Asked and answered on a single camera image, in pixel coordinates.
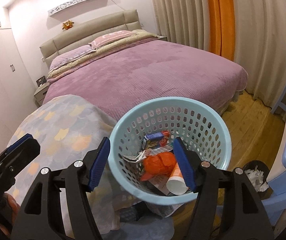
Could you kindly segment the person left hand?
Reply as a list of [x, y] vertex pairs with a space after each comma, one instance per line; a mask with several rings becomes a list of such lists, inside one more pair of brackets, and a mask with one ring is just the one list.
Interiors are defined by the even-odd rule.
[[5, 215], [5, 219], [0, 223], [0, 228], [4, 233], [10, 234], [12, 226], [14, 225], [18, 216], [20, 205], [16, 200], [8, 193], [4, 193], [3, 200], [5, 201], [5, 211], [2, 215]]

